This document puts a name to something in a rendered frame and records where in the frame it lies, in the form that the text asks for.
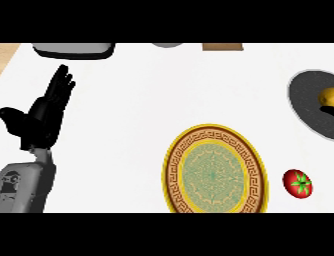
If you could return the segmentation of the yellow patterned round plate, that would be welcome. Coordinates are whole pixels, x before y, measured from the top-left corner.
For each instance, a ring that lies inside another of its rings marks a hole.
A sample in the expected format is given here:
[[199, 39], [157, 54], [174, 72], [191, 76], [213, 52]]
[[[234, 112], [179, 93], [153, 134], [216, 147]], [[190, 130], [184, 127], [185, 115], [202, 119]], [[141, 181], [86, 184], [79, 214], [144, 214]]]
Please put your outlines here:
[[222, 125], [197, 125], [178, 136], [162, 179], [172, 212], [267, 211], [270, 182], [262, 158], [246, 137]]

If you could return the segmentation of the brown wooden block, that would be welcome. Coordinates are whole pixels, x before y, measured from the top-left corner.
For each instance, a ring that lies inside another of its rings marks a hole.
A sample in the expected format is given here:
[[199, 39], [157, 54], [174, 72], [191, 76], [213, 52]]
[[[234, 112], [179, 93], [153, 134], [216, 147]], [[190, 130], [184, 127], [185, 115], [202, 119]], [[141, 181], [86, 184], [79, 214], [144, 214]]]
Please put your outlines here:
[[203, 43], [203, 51], [243, 51], [243, 43]]

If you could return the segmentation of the red tomato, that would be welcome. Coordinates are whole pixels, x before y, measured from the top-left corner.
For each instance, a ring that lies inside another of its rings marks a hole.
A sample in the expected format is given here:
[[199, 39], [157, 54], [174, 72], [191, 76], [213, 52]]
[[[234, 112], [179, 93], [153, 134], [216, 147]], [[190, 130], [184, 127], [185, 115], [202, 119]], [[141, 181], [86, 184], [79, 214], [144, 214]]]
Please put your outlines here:
[[286, 172], [283, 183], [287, 192], [299, 199], [305, 199], [312, 195], [314, 184], [306, 173], [298, 169]]

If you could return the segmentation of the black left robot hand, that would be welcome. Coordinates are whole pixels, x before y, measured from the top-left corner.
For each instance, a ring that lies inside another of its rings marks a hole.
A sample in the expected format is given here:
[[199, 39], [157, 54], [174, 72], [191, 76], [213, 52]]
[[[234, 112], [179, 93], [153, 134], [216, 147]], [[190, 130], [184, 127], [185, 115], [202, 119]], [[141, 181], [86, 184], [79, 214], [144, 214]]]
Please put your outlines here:
[[61, 65], [51, 79], [47, 93], [24, 113], [16, 108], [0, 108], [0, 119], [8, 132], [22, 138], [22, 149], [50, 149], [58, 140], [64, 111], [76, 86], [69, 66]]

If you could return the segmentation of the dark grey round pan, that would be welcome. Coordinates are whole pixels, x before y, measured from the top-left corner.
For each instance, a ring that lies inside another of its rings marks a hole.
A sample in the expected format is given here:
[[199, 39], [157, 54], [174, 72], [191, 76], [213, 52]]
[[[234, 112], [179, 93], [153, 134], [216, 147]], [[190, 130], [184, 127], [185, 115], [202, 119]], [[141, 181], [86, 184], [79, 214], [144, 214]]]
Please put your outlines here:
[[293, 110], [306, 126], [334, 140], [334, 116], [321, 111], [318, 100], [324, 89], [334, 87], [334, 74], [321, 70], [301, 72], [289, 84], [289, 99]]

